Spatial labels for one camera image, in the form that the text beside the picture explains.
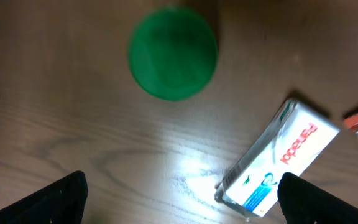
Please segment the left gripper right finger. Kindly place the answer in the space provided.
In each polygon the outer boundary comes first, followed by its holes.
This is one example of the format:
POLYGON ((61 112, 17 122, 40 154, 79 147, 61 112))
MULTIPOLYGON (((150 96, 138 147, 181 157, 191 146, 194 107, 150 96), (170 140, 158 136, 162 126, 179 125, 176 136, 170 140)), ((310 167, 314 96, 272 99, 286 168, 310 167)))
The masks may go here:
POLYGON ((290 172, 278 185, 278 202, 288 224, 358 223, 358 208, 290 172))

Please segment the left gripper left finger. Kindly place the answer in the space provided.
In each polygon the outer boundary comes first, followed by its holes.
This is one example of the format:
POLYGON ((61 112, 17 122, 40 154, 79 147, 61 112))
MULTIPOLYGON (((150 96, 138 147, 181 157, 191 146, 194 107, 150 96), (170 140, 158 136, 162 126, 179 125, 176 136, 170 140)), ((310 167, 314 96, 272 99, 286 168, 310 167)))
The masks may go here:
POLYGON ((0 210, 0 223, 81 224, 88 185, 78 170, 0 210))

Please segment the white Panadol medicine box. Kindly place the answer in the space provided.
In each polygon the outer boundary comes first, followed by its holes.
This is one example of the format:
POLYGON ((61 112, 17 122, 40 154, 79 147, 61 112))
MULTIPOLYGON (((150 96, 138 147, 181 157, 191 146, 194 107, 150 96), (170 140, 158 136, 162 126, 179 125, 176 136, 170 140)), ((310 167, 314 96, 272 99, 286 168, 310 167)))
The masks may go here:
POLYGON ((215 201, 247 218, 263 217, 278 200, 283 174, 301 175, 339 132, 309 106, 287 99, 267 129, 223 177, 215 201))

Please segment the green lid white jar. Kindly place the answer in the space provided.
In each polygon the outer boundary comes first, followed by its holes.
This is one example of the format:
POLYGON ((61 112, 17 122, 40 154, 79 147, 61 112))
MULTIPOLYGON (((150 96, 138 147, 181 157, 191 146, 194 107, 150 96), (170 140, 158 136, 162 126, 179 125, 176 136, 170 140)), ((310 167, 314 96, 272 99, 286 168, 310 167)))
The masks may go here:
POLYGON ((168 6, 145 16, 127 48, 129 70, 148 94, 181 101, 212 79, 218 42, 207 20, 187 7, 168 6))

